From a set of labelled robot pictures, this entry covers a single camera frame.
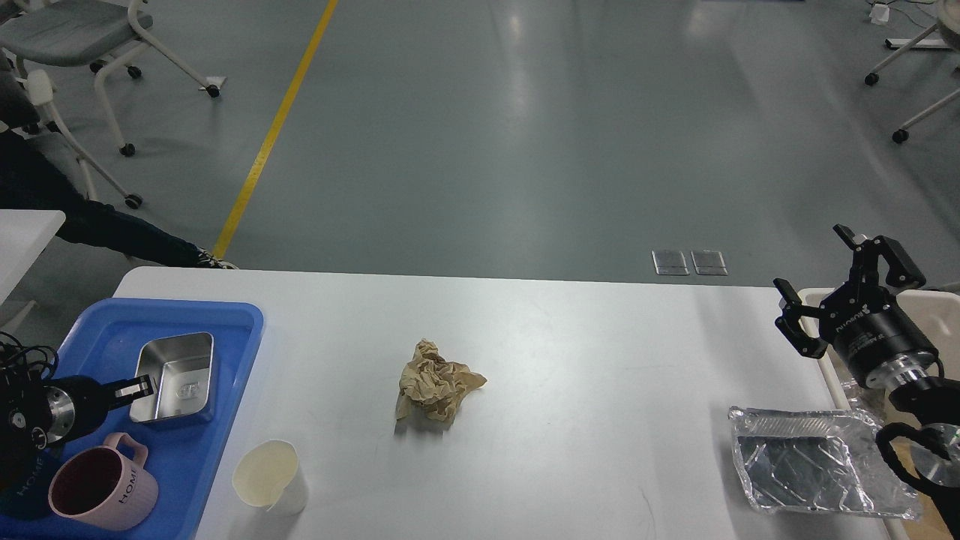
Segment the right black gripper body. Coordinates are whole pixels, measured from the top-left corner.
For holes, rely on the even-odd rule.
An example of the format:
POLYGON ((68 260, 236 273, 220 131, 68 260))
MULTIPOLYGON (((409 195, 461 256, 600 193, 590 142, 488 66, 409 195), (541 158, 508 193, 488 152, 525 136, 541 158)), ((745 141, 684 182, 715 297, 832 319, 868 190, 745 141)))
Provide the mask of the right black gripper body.
POLYGON ((829 343, 856 382, 880 389, 873 372, 908 356, 922 369, 933 365, 939 352, 918 325, 899 307, 885 286, 849 283, 823 298, 820 338, 829 343))

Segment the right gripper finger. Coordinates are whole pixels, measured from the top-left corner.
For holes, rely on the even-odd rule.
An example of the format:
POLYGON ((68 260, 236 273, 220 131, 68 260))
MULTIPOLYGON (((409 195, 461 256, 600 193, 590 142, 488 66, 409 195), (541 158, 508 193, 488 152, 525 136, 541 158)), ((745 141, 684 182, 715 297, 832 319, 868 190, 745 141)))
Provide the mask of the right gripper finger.
POLYGON ((803 304, 801 297, 785 279, 775 279, 772 285, 781 294, 781 316, 775 318, 775 327, 783 334, 790 345, 805 358, 822 359, 829 342, 803 331, 802 318, 821 320, 827 312, 818 305, 803 304))
POLYGON ((851 250, 849 276, 836 290, 844 296, 864 299, 882 292, 895 296, 926 285, 925 274, 898 240, 885 235, 855 235, 842 224, 834 225, 833 232, 851 250))

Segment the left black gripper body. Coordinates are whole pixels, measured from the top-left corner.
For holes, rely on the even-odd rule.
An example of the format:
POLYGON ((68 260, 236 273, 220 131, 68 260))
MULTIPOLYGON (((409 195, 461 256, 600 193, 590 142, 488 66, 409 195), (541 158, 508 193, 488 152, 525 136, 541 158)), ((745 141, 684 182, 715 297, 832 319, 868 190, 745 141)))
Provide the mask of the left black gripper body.
POLYGON ((93 377, 75 375, 59 377, 44 386, 52 416, 46 430, 50 445, 92 434, 104 423, 113 408, 118 384, 97 382, 93 377))

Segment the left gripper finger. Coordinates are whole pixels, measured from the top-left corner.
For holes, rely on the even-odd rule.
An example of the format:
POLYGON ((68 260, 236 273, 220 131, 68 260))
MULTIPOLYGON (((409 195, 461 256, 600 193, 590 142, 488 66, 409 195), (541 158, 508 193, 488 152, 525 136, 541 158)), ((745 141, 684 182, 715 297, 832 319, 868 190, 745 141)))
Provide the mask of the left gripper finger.
POLYGON ((157 389, 151 376, 135 376, 133 379, 116 380, 103 384, 103 403, 106 410, 129 407, 134 401, 154 395, 157 389))

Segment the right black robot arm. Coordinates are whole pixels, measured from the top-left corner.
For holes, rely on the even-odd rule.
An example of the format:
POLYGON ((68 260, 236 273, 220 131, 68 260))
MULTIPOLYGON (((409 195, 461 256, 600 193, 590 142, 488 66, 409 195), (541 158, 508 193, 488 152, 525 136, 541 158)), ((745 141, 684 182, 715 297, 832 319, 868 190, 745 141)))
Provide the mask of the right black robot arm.
POLYGON ((855 235, 842 224, 833 230, 851 252, 847 280, 807 305, 788 280, 775 279, 781 294, 775 327, 806 358, 833 350, 858 386, 884 390, 895 410, 918 421, 919 427, 893 421, 874 441, 899 481, 930 498, 957 538, 959 383, 929 373, 943 365, 940 353, 897 301, 926 277, 898 240, 855 235))

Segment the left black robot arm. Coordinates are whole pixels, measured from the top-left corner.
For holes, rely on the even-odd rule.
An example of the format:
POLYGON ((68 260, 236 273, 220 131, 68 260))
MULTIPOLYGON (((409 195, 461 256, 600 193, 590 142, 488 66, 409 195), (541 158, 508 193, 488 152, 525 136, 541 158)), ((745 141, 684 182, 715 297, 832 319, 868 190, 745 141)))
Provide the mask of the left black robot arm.
POLYGON ((27 346, 3 332, 1 342, 1 485, 11 488, 50 447, 97 430, 110 411, 154 395, 148 375, 115 382, 57 377, 61 358, 52 346, 27 346))

